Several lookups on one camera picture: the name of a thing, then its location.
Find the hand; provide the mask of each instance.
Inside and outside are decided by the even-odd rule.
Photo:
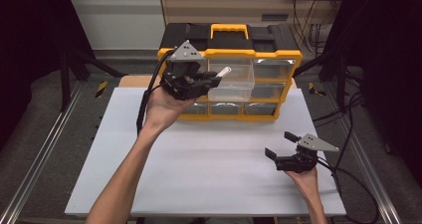
[[[315,198],[319,199],[319,192],[317,188],[317,169],[315,167],[311,171],[302,173],[286,171],[286,174],[295,183],[299,192],[306,201]]]
[[[183,111],[192,106],[195,100],[179,101],[166,93],[162,88],[155,89],[149,97],[146,107],[146,128],[157,133],[170,127]]]

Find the wrist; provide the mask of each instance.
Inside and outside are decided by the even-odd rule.
[[[161,131],[159,128],[155,128],[153,126],[145,124],[145,126],[140,130],[140,133],[137,136],[135,146],[151,148],[160,134]]]

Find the black cable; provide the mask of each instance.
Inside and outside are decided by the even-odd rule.
[[[354,94],[354,95],[350,98],[350,102],[349,102],[350,104],[353,104],[353,99],[354,99],[357,95],[360,95],[360,92],[355,93],[355,94]],[[335,167],[334,167],[334,170],[337,170],[337,169],[338,169],[338,166],[340,165],[341,159],[342,159],[342,157],[344,156],[345,149],[347,148],[347,145],[348,145],[348,140],[349,140],[349,139],[350,139],[350,137],[351,137],[351,130],[353,129],[353,115],[351,115],[351,109],[349,109],[348,114],[349,114],[349,118],[350,118],[350,128],[348,129],[348,134],[347,134],[347,137],[346,137],[346,139],[345,139],[345,141],[344,141],[343,148],[341,149],[341,152],[340,152],[339,158],[338,158],[338,160],[337,160],[337,164],[336,164],[336,165],[335,165]]]
[[[158,63],[155,66],[155,70],[152,74],[151,81],[149,81],[148,88],[146,89],[145,92],[143,92],[142,101],[140,102],[140,107],[139,107],[139,113],[137,114],[137,119],[136,119],[137,133],[140,133],[140,130],[142,129],[146,106],[148,105],[149,97],[151,96],[151,93],[153,92],[153,90],[155,90],[152,87],[154,86],[155,80],[158,77],[159,70],[161,69],[161,66],[165,62],[167,57],[171,56],[173,53],[174,53],[174,50],[168,50],[167,52],[164,53],[164,55],[161,57],[161,59],[158,61]]]
[[[158,76],[159,70],[161,69],[162,64],[165,62],[165,59],[167,59],[168,56],[172,55],[175,52],[175,50],[168,50],[167,52],[162,55],[161,59],[158,61],[157,65],[155,66],[154,73],[152,74],[151,81],[149,82],[148,90],[152,90],[152,86],[155,83],[155,79]]]
[[[362,104],[362,99],[363,97],[360,97],[359,98],[359,101],[358,102],[356,102],[356,104],[352,104],[351,106],[346,106],[346,108],[348,109],[348,110],[350,110],[350,109],[353,109],[353,108],[355,108],[355,107],[357,107],[358,105],[360,105],[360,104]],[[329,120],[329,121],[327,121],[327,122],[324,122],[324,123],[321,123],[321,124],[318,124],[318,125],[316,125],[316,127],[319,127],[319,126],[324,126],[324,125],[326,125],[326,124],[329,124],[329,123],[331,123],[331,122],[333,122],[333,121],[336,121],[337,119],[339,119],[339,118],[341,118],[341,117],[343,117],[344,115],[345,115],[345,112],[342,112],[341,110],[337,110],[336,112],[332,112],[332,113],[330,113],[330,114],[327,114],[326,116],[327,117],[330,117],[330,116],[333,116],[333,115],[335,115],[335,114],[337,114],[337,113],[339,113],[339,112],[341,112],[341,115],[340,116],[337,116],[336,118],[334,118],[334,119],[331,119],[331,120]]]
[[[348,110],[350,110],[352,108],[355,108],[357,105],[360,104],[360,99],[362,99],[362,98],[363,97],[359,97],[359,98],[356,99],[356,101],[352,101],[352,103],[349,103],[347,106],[345,106],[346,107],[346,110],[348,111]],[[336,110],[335,112],[331,112],[331,113],[326,114],[326,115],[323,115],[321,117],[317,117],[317,118],[313,119],[313,122],[327,119],[327,118],[329,118],[331,116],[334,116],[334,115],[336,115],[336,114],[338,114],[340,112],[341,112],[341,110]]]
[[[340,196],[342,195],[342,192],[341,192],[341,187],[340,187],[340,184],[339,184],[339,182],[338,182],[338,177],[337,177],[337,175],[336,175],[336,172],[337,171],[340,171],[340,172],[342,172],[342,173],[344,173],[344,174],[346,174],[347,176],[349,176],[350,178],[352,178],[354,181],[356,181],[357,182],[357,184],[359,184],[360,185],[360,187],[362,187],[363,188],[363,190],[366,192],[366,193],[368,193],[368,195],[369,195],[369,197],[370,197],[370,199],[372,200],[372,202],[373,202],[373,204],[374,204],[374,206],[375,206],[375,217],[373,218],[373,220],[371,220],[371,221],[369,221],[369,222],[360,222],[360,221],[357,221],[357,220],[355,220],[354,218],[351,218],[351,217],[349,217],[349,216],[347,216],[347,215],[345,215],[345,218],[347,218],[349,221],[351,221],[351,222],[354,222],[354,223],[357,223],[357,224],[374,224],[374,223],[376,223],[377,221],[378,221],[378,219],[379,219],[379,211],[378,211],[378,209],[379,209],[379,207],[378,207],[378,203],[376,202],[376,199],[375,199],[375,197],[372,195],[372,192],[369,190],[369,188],[367,188],[366,187],[366,185],[363,183],[363,182],[361,182],[357,177],[355,177],[353,174],[351,174],[349,171],[347,171],[347,170],[345,170],[345,169],[342,169],[342,168],[333,168],[333,167],[331,167],[329,164],[328,164],[328,162],[325,160],[325,159],[323,159],[323,158],[321,158],[321,157],[319,157],[319,159],[321,159],[321,160],[324,160],[326,163],[323,163],[323,162],[321,162],[321,161],[317,161],[317,163],[319,163],[320,165],[322,165],[323,167],[325,167],[325,168],[327,168],[328,170],[330,170],[331,171],[331,173],[333,174],[333,177],[334,177],[334,179],[336,179],[336,184],[338,185],[338,193],[340,194]]]

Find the table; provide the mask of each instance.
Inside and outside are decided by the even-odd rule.
[[[86,216],[130,150],[136,138],[135,121],[143,91],[126,85],[114,89],[65,213]],[[265,147],[278,155],[295,153],[296,145],[283,138],[285,130],[300,136],[316,134],[299,89],[290,89],[276,121],[177,121],[150,152],[131,215],[308,214],[292,181],[264,155]],[[317,168],[326,215],[344,215],[329,171]]]

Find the plastic storage case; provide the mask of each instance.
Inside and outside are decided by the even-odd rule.
[[[292,75],[302,61],[289,26],[170,23],[165,28],[158,59],[186,40],[207,59],[207,66],[201,71],[218,73],[230,67],[232,72],[218,88],[188,108],[181,119],[254,121],[279,117]]]
[[[208,71],[219,73],[226,67],[230,67],[232,71],[222,79],[218,88],[214,88],[208,93],[208,100],[247,102],[255,85],[252,60],[245,58],[208,59]]]

